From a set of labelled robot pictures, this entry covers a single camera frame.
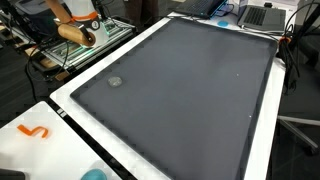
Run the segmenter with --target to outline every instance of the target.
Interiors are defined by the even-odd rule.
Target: metal rack
[[[64,69],[66,71],[73,72],[77,69],[80,69],[84,65],[96,59],[101,54],[107,52],[114,46],[118,45],[120,42],[133,35],[134,26],[115,19],[113,21],[110,18],[104,21],[104,25],[109,33],[109,40],[104,45],[96,48],[88,48],[71,41],[68,42],[68,59],[66,60],[66,63],[64,65]],[[60,66],[64,64],[66,53],[66,43],[60,43],[50,49],[42,51],[42,54],[44,54],[46,57]]]

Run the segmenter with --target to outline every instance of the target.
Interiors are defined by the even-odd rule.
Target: robotic arm
[[[98,13],[91,0],[64,0],[72,13],[67,13],[58,0],[46,0],[46,3],[60,20],[59,34],[75,43],[97,47],[108,41],[108,33],[100,22]]]

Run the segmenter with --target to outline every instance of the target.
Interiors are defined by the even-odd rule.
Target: orange object
[[[279,39],[279,44],[280,44],[282,41],[287,41],[287,43],[290,43],[290,42],[291,42],[291,39],[288,38],[288,37],[282,36],[282,37]]]
[[[94,18],[96,18],[98,16],[97,11],[94,11],[86,16],[74,16],[72,15],[72,19],[73,20],[87,20],[87,19],[91,19],[93,20]]]
[[[40,132],[40,130],[44,130],[44,133],[42,134],[42,138],[46,138],[49,132],[47,128],[44,128],[42,126],[38,126],[32,129],[31,131],[22,124],[20,124],[17,128],[27,136],[32,136],[33,134]]]

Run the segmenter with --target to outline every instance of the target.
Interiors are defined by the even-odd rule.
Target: desk
[[[287,16],[295,11],[288,11]],[[236,17],[228,15],[227,17],[214,17],[211,20],[201,20],[199,22],[216,26],[220,20],[228,20],[227,28],[240,30],[236,25]],[[123,143],[109,129],[95,120],[89,113],[83,110],[76,102],[70,98],[70,94],[81,86],[84,82],[91,79],[98,72],[120,58],[130,49],[139,44],[142,40],[157,31],[166,24],[170,19],[162,19],[154,26],[141,33],[139,36],[105,57],[103,60],[83,72],[78,77],[55,91],[50,98],[56,102],[70,117],[72,117],[84,130],[86,130],[101,146],[103,146],[114,158],[116,158],[128,171],[138,179],[169,179],[142,156],[137,154],[128,145]],[[264,101],[261,106],[256,133],[253,138],[250,157],[245,173],[246,180],[262,180],[266,177],[269,156],[272,147],[273,134],[277,119],[278,107],[282,92],[285,69],[280,59],[275,58],[271,67],[271,73],[264,94]]]
[[[29,129],[43,126],[49,130],[46,139],[41,132],[29,137],[17,126]],[[27,180],[81,179],[90,169],[101,169],[111,180],[120,177],[56,114],[45,102],[0,129],[0,168],[22,171]]]

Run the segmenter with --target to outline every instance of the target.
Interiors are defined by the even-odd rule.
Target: blue object
[[[219,21],[218,22],[218,26],[220,27],[227,27],[229,25],[229,23],[227,21]]]
[[[92,169],[84,174],[81,180],[107,180],[107,176],[100,169]]]

